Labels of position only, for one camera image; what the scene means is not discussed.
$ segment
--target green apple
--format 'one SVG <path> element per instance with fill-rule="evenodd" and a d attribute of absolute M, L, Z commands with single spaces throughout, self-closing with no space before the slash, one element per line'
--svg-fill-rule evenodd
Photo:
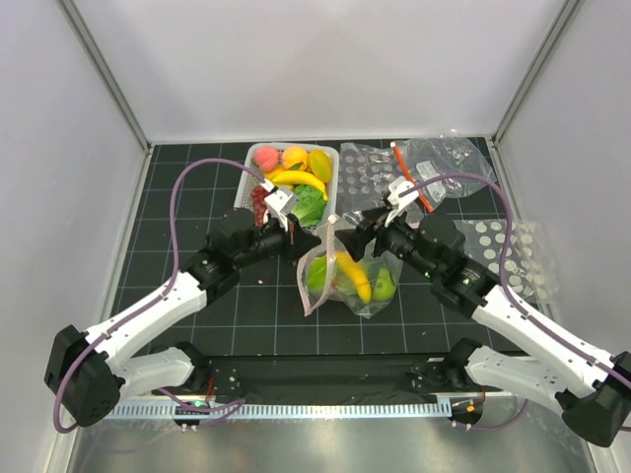
<path fill-rule="evenodd" d="M 373 299 L 375 301 L 388 301 L 394 296 L 395 292 L 396 284 L 392 281 L 390 272 L 387 268 L 380 269 L 375 288 L 373 289 Z"/>
<path fill-rule="evenodd" d="M 321 293 L 326 281 L 326 255 L 316 258 L 307 272 L 307 288 L 312 293 Z"/>

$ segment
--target metal floor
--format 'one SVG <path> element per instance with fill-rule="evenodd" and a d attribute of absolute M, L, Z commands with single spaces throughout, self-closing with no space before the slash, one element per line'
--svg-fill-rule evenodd
<path fill-rule="evenodd" d="M 486 425 L 515 415 L 512 397 L 489 397 Z M 72 473 L 595 473 L 586 444 L 530 404 L 509 429 L 453 429 L 445 419 L 234 422 L 169 434 L 170 421 L 109 421 L 81 432 Z M 134 449 L 116 453 L 116 449 Z"/>

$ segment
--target yellow fruit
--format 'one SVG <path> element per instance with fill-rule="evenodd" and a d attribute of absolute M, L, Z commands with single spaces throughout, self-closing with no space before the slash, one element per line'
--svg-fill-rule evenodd
<path fill-rule="evenodd" d="M 371 301 L 371 283 L 366 276 L 366 271 L 361 265 L 353 261 L 350 255 L 343 251 L 335 251 L 335 259 L 339 269 L 351 280 L 357 295 L 362 303 L 367 304 Z"/>
<path fill-rule="evenodd" d="M 285 170 L 281 166 L 279 166 L 278 168 L 271 170 L 270 172 L 264 172 L 263 175 L 266 179 L 272 180 L 276 175 L 280 174 L 281 172 L 285 172 Z"/>
<path fill-rule="evenodd" d="M 314 176 L 322 182 L 331 182 L 333 169 L 330 159 L 323 150 L 313 150 L 309 153 L 309 168 Z"/>
<path fill-rule="evenodd" d="M 300 146 L 290 146 L 283 151 L 282 166 L 286 170 L 307 169 L 307 151 Z"/>
<path fill-rule="evenodd" d="M 275 175 L 273 179 L 270 179 L 274 185 L 288 185 L 288 184 L 305 184 L 315 187 L 322 193 L 322 199 L 328 200 L 326 195 L 326 186 L 324 182 L 319 180 L 313 174 L 304 172 L 303 170 L 286 170 Z"/>

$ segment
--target apple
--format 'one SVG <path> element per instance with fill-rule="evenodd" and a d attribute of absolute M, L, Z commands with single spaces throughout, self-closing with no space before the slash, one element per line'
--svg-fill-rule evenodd
<path fill-rule="evenodd" d="M 376 301 L 389 301 L 396 292 L 396 284 L 392 281 L 387 268 L 379 270 L 377 282 L 373 288 L 373 299 Z"/>

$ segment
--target clear packaging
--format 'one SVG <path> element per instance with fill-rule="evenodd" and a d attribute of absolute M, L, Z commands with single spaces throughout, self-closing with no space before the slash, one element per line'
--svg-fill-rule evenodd
<path fill-rule="evenodd" d="M 480 151 L 462 137 L 414 138 L 397 142 L 403 161 L 417 182 L 448 172 L 473 172 L 497 180 Z M 357 225 L 361 211 L 383 205 L 387 186 L 403 172 L 391 148 L 384 150 L 343 143 L 338 168 L 336 213 Z M 448 179 L 431 184 L 422 192 L 434 208 L 447 197 L 467 197 L 484 187 L 473 180 Z M 419 222 L 423 212 L 408 209 L 408 222 Z"/>
<path fill-rule="evenodd" d="M 498 274 L 506 221 L 463 220 L 455 221 L 455 224 L 465 237 L 464 252 Z M 509 274 L 509 284 L 528 303 L 553 302 L 559 284 L 554 259 L 540 224 L 513 222 L 505 268 Z"/>
<path fill-rule="evenodd" d="M 335 237 L 336 230 L 351 228 L 337 216 L 329 217 L 315 231 L 321 244 L 299 260 L 297 280 L 305 315 L 326 301 L 341 301 L 353 313 L 370 318 L 395 296 L 403 263 L 388 252 L 373 257 L 374 242 L 359 263 L 353 262 Z"/>
<path fill-rule="evenodd" d="M 451 172 L 471 172 L 497 180 L 491 165 L 468 138 L 419 138 L 397 145 L 416 182 Z M 485 185 L 470 179 L 446 179 L 430 184 L 421 192 L 436 208 L 446 197 L 468 197 Z"/>

